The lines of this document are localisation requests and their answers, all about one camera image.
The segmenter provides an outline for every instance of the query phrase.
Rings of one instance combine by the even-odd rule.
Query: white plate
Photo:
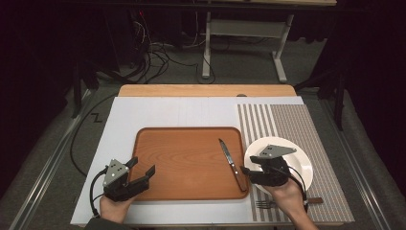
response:
[[[296,149],[296,152],[290,153],[283,156],[283,159],[286,161],[287,165],[295,169],[304,180],[305,188],[308,189],[311,185],[313,180],[313,167],[311,166],[311,162],[308,159],[305,152],[298,147],[296,144],[283,139],[281,137],[262,137],[257,141],[253,142],[245,151],[244,156],[244,166],[251,171],[262,171],[260,165],[254,164],[251,162],[250,156],[252,155],[259,155],[259,153],[265,149],[268,145],[275,145],[275,146],[282,146],[282,147],[289,147]],[[302,182],[301,178],[290,169],[290,172],[293,176],[295,176],[300,182]],[[264,193],[269,194],[262,186],[256,184],[256,186],[263,191]]]

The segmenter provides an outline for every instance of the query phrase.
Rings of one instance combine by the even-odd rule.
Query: table knife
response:
[[[231,157],[231,154],[226,147],[226,144],[221,139],[218,139],[218,141],[220,142],[220,146],[223,149],[224,154],[226,155],[226,158],[231,166],[234,176],[236,177],[239,188],[243,192],[247,191],[247,186],[245,185],[244,180],[242,179],[240,173],[238,172],[237,167],[234,164],[233,158]]]

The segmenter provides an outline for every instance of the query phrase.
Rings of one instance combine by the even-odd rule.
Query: orange tray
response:
[[[138,164],[132,181],[155,165],[149,189],[137,200],[239,199],[248,195],[237,184],[218,142],[227,145],[238,167],[243,165],[241,134],[234,127],[146,127],[137,134],[133,156]]]

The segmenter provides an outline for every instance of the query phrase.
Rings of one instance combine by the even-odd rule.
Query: gray placemat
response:
[[[354,221],[306,105],[238,104],[237,110],[245,149],[259,138],[276,136],[295,143],[306,153],[314,171],[307,196],[320,196],[324,200],[323,204],[310,205],[308,209],[308,214],[315,222]],[[250,199],[253,221],[290,221],[278,208],[256,208],[255,201],[269,199],[269,195],[255,185],[252,185],[252,191]]]

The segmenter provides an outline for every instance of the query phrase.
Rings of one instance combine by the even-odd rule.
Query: human hand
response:
[[[292,211],[305,210],[301,188],[292,179],[289,178],[281,186],[272,187],[263,185],[262,187],[272,195],[278,207],[286,214]]]
[[[135,200],[135,196],[126,201],[113,201],[103,195],[101,197],[101,218],[113,222],[123,223],[128,212],[129,206]]]
[[[301,188],[295,181],[289,178],[281,186],[262,187],[272,195],[278,207],[289,216],[296,229],[318,229],[305,211]]]

